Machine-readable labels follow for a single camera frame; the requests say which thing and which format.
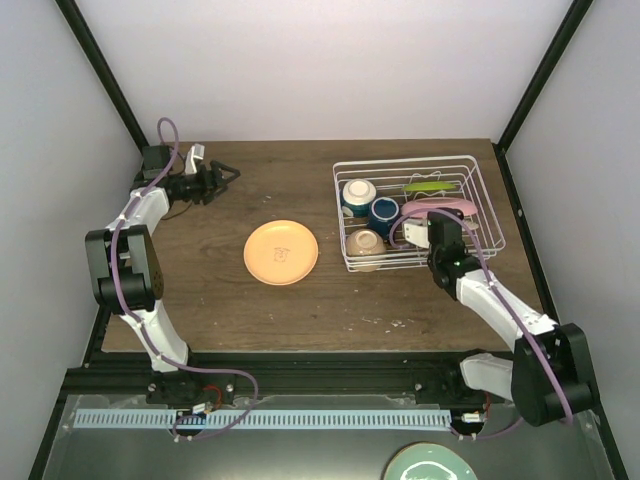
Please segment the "pink plate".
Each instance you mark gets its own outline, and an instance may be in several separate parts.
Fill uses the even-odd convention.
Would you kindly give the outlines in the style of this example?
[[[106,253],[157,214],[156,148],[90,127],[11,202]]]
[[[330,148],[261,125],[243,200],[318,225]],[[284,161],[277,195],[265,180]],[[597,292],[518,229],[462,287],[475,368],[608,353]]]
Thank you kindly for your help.
[[[465,217],[478,213],[477,206],[466,199],[455,197],[425,197],[411,200],[401,206],[401,214],[412,218],[423,218],[426,215],[425,208],[460,210]]]

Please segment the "green plate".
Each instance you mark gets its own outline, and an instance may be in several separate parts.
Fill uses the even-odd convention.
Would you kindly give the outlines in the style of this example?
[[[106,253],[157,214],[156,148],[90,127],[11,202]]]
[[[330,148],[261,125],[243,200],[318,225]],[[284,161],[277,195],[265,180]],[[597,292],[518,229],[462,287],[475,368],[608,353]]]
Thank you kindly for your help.
[[[443,181],[425,181],[410,183],[402,188],[405,193],[431,193],[456,191],[458,186],[455,183]]]

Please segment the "dark blue mug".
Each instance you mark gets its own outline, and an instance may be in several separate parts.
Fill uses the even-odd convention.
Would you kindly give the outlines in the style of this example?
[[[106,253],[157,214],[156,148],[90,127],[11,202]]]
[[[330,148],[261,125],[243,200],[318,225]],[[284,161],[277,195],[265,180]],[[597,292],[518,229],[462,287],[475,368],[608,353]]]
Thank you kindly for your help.
[[[400,216],[399,204],[390,197],[376,198],[370,205],[367,227],[387,240],[391,227]]]

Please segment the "tan bottom plate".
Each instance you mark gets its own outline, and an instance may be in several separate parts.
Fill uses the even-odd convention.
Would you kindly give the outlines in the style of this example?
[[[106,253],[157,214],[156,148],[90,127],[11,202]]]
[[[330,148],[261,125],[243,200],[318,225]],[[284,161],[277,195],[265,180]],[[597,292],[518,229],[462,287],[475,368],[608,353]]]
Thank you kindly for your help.
[[[271,286],[304,279],[319,257],[318,242],[301,223],[275,220],[256,228],[245,242],[243,260],[248,272]]]

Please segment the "beige floral bowl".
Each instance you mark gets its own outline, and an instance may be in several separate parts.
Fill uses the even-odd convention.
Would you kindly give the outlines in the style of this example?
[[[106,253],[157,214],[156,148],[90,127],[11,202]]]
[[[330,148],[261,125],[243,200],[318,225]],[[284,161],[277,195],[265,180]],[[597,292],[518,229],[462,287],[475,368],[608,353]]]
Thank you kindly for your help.
[[[348,236],[345,249],[349,257],[362,257],[382,255],[386,252],[386,245],[377,232],[364,228]]]

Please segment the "white wire dish rack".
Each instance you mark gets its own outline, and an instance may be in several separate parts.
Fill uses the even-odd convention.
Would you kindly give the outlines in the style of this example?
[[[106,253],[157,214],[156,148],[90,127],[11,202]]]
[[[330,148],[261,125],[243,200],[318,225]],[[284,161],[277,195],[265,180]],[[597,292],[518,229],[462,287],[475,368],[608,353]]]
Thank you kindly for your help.
[[[350,272],[427,265],[427,213],[463,215],[469,252],[506,246],[479,162],[471,155],[343,161],[333,165],[340,247]]]

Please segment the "teal white bowl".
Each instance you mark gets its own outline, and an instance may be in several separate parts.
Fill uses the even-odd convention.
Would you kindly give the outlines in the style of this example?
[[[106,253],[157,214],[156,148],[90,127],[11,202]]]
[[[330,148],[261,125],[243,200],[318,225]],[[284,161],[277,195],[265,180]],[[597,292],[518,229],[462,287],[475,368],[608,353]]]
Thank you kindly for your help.
[[[349,180],[341,190],[341,211],[349,218],[367,217],[376,196],[376,187],[369,180]]]

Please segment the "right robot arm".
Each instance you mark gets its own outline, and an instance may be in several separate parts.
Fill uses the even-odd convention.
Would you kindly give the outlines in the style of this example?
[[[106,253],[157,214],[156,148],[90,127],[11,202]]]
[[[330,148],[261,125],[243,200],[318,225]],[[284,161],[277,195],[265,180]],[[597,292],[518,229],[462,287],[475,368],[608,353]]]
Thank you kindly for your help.
[[[510,349],[510,359],[490,353],[464,358],[444,378],[458,403],[479,390],[514,403],[531,426],[569,423],[600,403],[588,341],[575,324],[560,324],[510,292],[480,253],[463,240],[462,213],[434,209],[427,215],[428,265],[434,282],[485,321]]]

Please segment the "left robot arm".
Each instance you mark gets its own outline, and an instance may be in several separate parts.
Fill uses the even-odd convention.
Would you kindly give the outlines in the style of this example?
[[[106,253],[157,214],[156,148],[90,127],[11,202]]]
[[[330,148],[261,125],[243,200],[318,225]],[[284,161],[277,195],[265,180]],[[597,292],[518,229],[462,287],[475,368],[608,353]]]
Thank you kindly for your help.
[[[134,330],[155,372],[175,372],[168,388],[184,404],[203,395],[205,381],[181,369],[190,348],[163,304],[164,277],[152,234],[174,203],[207,205],[240,177],[239,170],[218,161],[205,164],[204,153],[201,144],[192,145],[186,156],[167,145],[145,147],[125,207],[105,228],[85,236],[94,298]]]

